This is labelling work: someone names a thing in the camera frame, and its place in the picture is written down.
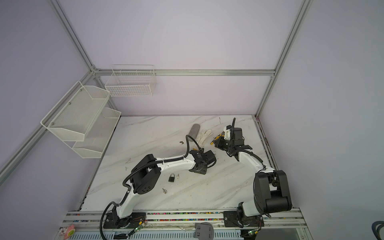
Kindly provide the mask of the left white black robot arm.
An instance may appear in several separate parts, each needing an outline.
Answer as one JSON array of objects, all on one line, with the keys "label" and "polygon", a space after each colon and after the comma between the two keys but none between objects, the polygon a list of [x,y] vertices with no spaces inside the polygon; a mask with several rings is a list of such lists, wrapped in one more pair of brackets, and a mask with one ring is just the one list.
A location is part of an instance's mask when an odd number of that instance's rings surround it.
[{"label": "left white black robot arm", "polygon": [[120,203],[113,207],[113,217],[116,219],[130,217],[141,195],[152,191],[161,175],[184,170],[205,175],[208,168],[214,166],[216,162],[215,154],[211,150],[207,152],[191,150],[186,156],[171,158],[155,158],[152,154],[146,155],[123,180],[123,186],[127,191]]}]

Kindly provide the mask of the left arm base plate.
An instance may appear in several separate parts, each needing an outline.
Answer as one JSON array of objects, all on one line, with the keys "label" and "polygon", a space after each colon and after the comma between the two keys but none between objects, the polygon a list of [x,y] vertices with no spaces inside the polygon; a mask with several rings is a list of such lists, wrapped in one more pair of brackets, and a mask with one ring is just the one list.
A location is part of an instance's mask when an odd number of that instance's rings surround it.
[{"label": "left arm base plate", "polygon": [[106,219],[103,223],[104,229],[134,229],[144,223],[146,220],[146,213],[132,213],[130,216],[120,218],[117,214],[117,210],[112,209],[107,211]]}]

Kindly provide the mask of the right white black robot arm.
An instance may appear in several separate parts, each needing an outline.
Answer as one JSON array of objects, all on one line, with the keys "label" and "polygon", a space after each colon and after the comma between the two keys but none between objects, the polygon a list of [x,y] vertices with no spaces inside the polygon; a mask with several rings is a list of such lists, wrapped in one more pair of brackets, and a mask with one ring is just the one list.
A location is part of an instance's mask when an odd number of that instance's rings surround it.
[{"label": "right white black robot arm", "polygon": [[234,157],[254,176],[252,199],[239,203],[239,218],[290,211],[293,207],[287,174],[264,164],[245,144],[241,128],[227,126],[213,144]]}]

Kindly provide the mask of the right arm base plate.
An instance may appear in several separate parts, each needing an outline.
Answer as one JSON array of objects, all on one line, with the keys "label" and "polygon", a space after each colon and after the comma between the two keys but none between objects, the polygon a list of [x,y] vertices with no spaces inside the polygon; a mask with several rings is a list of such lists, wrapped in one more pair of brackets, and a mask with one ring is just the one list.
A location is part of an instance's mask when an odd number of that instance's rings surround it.
[{"label": "right arm base plate", "polygon": [[225,227],[238,227],[240,225],[245,227],[264,227],[265,223],[261,215],[247,217],[241,215],[237,211],[224,211],[224,224]]}]

